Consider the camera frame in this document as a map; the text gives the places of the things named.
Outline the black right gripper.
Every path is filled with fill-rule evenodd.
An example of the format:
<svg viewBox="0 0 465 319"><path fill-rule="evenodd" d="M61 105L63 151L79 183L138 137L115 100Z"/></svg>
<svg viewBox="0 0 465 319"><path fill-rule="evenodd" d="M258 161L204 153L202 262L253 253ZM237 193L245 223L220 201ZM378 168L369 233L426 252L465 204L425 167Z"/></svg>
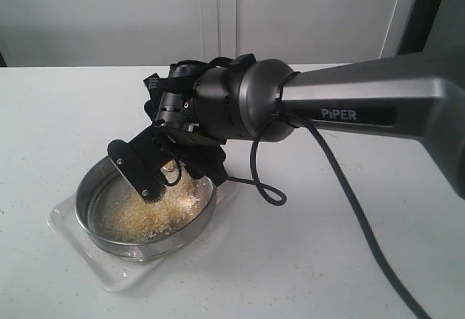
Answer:
<svg viewBox="0 0 465 319"><path fill-rule="evenodd" d="M193 179L208 177L216 186L227 181L227 74L154 73L144 80L150 100L145 111L153 121L129 142L113 140L108 156L146 203L165 193L161 168L167 156L185 164Z"/></svg>

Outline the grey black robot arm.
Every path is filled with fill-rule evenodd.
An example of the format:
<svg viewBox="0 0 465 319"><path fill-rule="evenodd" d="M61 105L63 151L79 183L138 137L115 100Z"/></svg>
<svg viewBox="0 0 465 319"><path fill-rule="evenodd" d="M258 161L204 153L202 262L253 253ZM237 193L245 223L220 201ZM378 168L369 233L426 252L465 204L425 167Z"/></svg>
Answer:
<svg viewBox="0 0 465 319"><path fill-rule="evenodd" d="M183 60L148 76L150 125L108 155L147 202L175 160L194 178L227 179L228 140L279 142L306 123L321 129L419 141L457 195L464 195L464 49L419 52L298 72L252 54Z"/></svg>

